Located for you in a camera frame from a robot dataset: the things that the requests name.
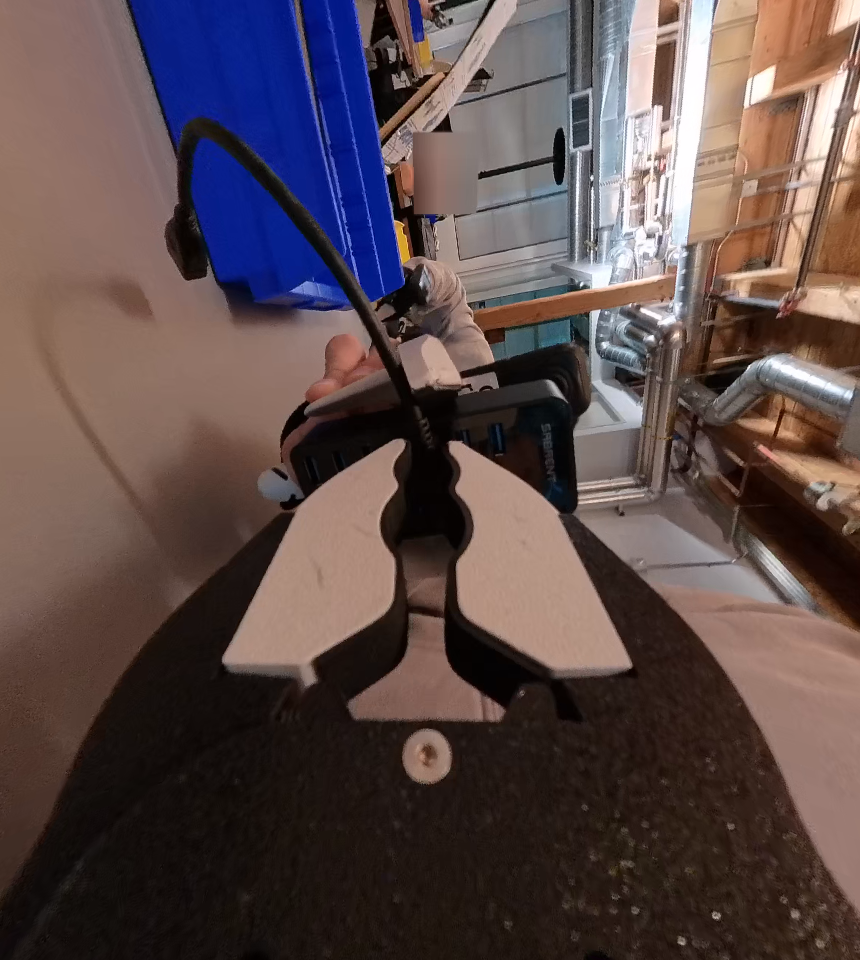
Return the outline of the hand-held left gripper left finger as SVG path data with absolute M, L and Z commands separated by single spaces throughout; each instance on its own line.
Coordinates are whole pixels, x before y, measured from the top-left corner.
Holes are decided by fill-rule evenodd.
M 394 439 L 300 506 L 222 656 L 230 673 L 368 689 L 401 661 L 410 446 Z

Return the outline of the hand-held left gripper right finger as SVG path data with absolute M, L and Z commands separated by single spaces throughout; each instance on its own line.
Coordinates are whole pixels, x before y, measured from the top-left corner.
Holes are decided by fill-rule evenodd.
M 463 535 L 446 587 L 446 654 L 496 703 L 520 688 L 621 676 L 632 662 L 561 514 L 461 442 L 446 453 Z

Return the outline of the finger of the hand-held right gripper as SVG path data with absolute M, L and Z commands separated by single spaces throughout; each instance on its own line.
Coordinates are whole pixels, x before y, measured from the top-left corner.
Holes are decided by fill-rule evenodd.
M 326 421 L 381 413 L 400 405 L 401 400 L 391 377 L 384 369 L 376 369 L 307 403 L 305 415 L 309 419 Z
M 463 387 L 459 369 L 434 336 L 401 342 L 398 357 L 413 392 L 459 392 Z

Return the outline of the black usb hub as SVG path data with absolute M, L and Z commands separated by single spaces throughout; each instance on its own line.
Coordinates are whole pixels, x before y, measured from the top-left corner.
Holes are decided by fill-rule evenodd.
M 448 443 L 464 445 L 529 484 L 559 512 L 575 510 L 574 420 L 567 398 L 552 380 L 470 391 L 435 407 L 426 402 L 423 417 L 437 455 Z M 396 407 L 316 424 L 291 452 L 296 483 L 308 496 L 394 440 L 411 443 L 415 467 L 437 465 L 426 458 L 412 414 Z

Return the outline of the person's right forearm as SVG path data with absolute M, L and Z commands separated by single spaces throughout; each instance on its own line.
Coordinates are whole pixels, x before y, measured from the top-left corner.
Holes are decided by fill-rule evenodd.
M 407 312 L 412 323 L 436 337 L 461 372 L 493 363 L 490 344 L 475 322 L 460 277 L 445 263 L 422 256 L 411 258 L 403 269 L 408 281 L 419 273 L 425 280 L 425 302 Z

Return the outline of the person's right hand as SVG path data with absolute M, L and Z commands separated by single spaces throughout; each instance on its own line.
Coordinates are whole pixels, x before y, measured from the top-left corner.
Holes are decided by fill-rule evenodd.
M 324 352 L 324 373 L 306 390 L 305 400 L 318 402 L 331 394 L 367 378 L 384 364 L 373 347 L 367 349 L 353 334 L 333 337 Z

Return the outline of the wooden beam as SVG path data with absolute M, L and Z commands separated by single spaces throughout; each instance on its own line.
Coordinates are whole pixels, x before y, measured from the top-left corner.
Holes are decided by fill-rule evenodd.
M 675 291 L 676 272 L 671 271 L 656 277 L 609 284 L 597 289 L 580 289 L 513 304 L 485 307 L 475 311 L 474 319 L 484 332 L 509 330 L 594 311 L 663 303 L 670 300 Z

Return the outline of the small white plastic piece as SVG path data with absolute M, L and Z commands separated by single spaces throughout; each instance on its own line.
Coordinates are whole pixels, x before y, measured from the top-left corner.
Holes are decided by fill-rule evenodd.
M 257 488 L 261 497 L 275 503 L 283 512 L 296 509 L 304 500 L 298 484 L 280 465 L 264 470 L 258 478 Z

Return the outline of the silver pipe bundle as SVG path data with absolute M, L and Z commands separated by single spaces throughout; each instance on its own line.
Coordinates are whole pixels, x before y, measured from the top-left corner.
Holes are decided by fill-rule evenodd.
M 604 334 L 595 336 L 594 349 L 601 360 L 643 376 L 640 436 L 634 472 L 580 483 L 580 507 L 655 502 L 666 492 L 671 467 L 685 324 L 659 304 L 614 307 L 606 314 Z

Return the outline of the blue plastic bin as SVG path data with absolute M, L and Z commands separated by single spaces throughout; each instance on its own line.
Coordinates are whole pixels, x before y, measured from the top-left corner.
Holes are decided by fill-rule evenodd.
M 314 85 L 358 281 L 373 302 L 404 283 L 356 7 L 300 3 Z
M 128 5 L 174 145 L 191 120 L 219 122 L 268 163 L 350 259 L 293 3 Z M 256 304 L 349 306 L 279 204 L 209 140 L 196 149 L 193 196 L 222 286 Z

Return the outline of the person's beige clothed body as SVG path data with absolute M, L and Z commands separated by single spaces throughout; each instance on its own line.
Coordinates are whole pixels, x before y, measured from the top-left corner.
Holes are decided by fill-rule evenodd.
M 483 721 L 494 702 L 444 650 L 442 537 L 402 549 L 409 613 L 403 660 L 350 704 L 356 719 Z M 766 738 L 808 834 L 860 913 L 860 632 L 737 594 L 657 583 L 713 654 Z

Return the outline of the black pedestal stand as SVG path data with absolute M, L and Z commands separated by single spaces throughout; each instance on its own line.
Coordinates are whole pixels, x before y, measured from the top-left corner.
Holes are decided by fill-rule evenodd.
M 538 157 L 534 159 L 528 159 L 500 167 L 495 167 L 492 169 L 487 169 L 479 172 L 478 180 L 484 181 L 493 179 L 496 177 L 506 176 L 509 174 L 514 174 L 518 172 L 529 171 L 532 169 L 550 166 L 552 168 L 552 176 L 554 184 L 556 186 L 561 186 L 565 179 L 566 171 L 566 158 L 567 158 L 567 147 L 566 147 L 566 133 L 563 127 L 558 127 L 555 132 L 553 147 L 551 153 L 547 156 Z

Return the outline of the silver ventilation duct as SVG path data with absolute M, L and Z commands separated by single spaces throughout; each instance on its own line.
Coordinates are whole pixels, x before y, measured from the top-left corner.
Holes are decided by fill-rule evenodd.
M 837 447 L 860 462 L 860 379 L 844 370 L 820 366 L 791 354 L 758 359 L 720 393 L 688 381 L 679 389 L 683 402 L 709 426 L 734 423 L 762 398 L 779 396 L 840 426 Z

